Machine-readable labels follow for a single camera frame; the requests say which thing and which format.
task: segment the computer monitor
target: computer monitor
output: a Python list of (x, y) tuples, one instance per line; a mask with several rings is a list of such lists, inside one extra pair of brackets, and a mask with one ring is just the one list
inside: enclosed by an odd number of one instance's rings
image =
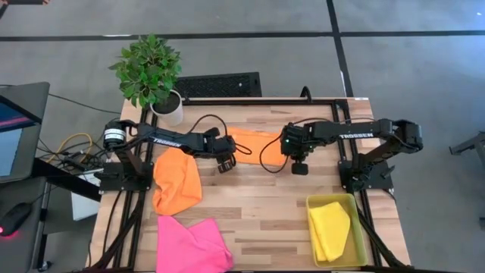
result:
[(30, 176), (49, 87), (0, 87), (0, 183)]

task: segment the yellow cable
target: yellow cable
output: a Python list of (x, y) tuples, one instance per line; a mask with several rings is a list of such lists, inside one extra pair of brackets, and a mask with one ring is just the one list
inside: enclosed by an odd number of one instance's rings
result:
[[(91, 147), (92, 147), (92, 138), (88, 133), (75, 133), (74, 135), (69, 136), (65, 141), (62, 142), (62, 144), (59, 146), (57, 152), (55, 152), (55, 153), (58, 154), (62, 150), (62, 148), (64, 148), (64, 146), (69, 142), (69, 140), (72, 140), (74, 137), (79, 137), (79, 136), (85, 136), (89, 140), (88, 150), (87, 150), (87, 152), (84, 153), (84, 156), (81, 158), (81, 161), (80, 161), (80, 162), (82, 162), (86, 158), (86, 154), (89, 154), (89, 152), (91, 151)], [(51, 163), (51, 161), (54, 159), (55, 156), (56, 155), (52, 155), (49, 159), (47, 159), (46, 162)]]

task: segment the wooden tabletop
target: wooden tabletop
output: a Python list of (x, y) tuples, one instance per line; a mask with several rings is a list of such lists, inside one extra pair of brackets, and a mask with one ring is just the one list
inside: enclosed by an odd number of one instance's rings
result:
[[(348, 100), (352, 118), (372, 118), (371, 104), (367, 99)], [(332, 120), (331, 108), (326, 105), (184, 106), (183, 110), (181, 125), (167, 127), (159, 121), (158, 126), (184, 133), (206, 114), (219, 115), (227, 126), (270, 132), (278, 132), (284, 124), (303, 118)], [(121, 119), (138, 122), (140, 114), (139, 108), (125, 102)], [(195, 132), (210, 127), (222, 128), (220, 121), (206, 118)], [(379, 140), (357, 140), (357, 145), (359, 152), (368, 152), (379, 145)], [(156, 145), (153, 160), (165, 149)], [(311, 256), (305, 199), (311, 194), (344, 192), (336, 167), (339, 159), (336, 143), (316, 149), (305, 161), (309, 174), (304, 177), (291, 174), (291, 164), (280, 173), (271, 174), (260, 165), (239, 163), (232, 171), (219, 174), (215, 160), (197, 159), (203, 186), (202, 201), (175, 215), (175, 218), (187, 227), (206, 218), (215, 218), (233, 254), (234, 270), (317, 270), (319, 268), (315, 267)], [(136, 271), (154, 271), (156, 266), (157, 215), (152, 208), (153, 189), (147, 194), (145, 202)], [(93, 262), (101, 256), (108, 216), (116, 195), (106, 193), (102, 197), (91, 242)], [(396, 204), (382, 190), (368, 190), (368, 195), (376, 232), (398, 259), (409, 264)], [(114, 211), (108, 245), (118, 232), (123, 204), (124, 193)], [(122, 265), (127, 263), (130, 236), (125, 241)], [(368, 257), (369, 264), (372, 264), (369, 245)]]

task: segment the plastic tray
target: plastic tray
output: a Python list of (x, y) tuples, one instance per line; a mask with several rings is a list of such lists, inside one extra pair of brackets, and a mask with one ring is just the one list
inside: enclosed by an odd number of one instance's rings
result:
[(313, 250), (313, 260), (318, 267), (335, 268), (335, 267), (352, 267), (367, 265), (368, 258), (365, 251), (364, 238), (362, 237), (361, 223), (358, 220), (357, 207), (355, 206), (354, 196), (351, 194), (330, 194), (330, 195), (313, 195), (306, 199), (306, 208), (308, 213), (308, 224), (310, 222), (310, 210), (319, 206), (325, 206), (332, 202), (338, 202), (350, 217), (350, 230), (346, 241), (346, 248), (342, 256), (332, 262), (320, 262), (315, 254), (314, 242), (317, 238), (311, 239), (311, 248)]

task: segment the white pot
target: white pot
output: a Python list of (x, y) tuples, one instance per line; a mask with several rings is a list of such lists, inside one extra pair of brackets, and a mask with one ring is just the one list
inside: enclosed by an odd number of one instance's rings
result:
[(179, 97), (179, 105), (177, 109), (168, 114), (160, 114), (153, 109), (153, 104), (150, 104), (150, 108), (152, 109), (152, 112), (155, 113), (155, 115), (157, 115), (163, 122), (165, 122), (166, 125), (177, 126), (183, 121), (182, 97), (175, 90), (170, 90), (170, 92), (176, 94)]

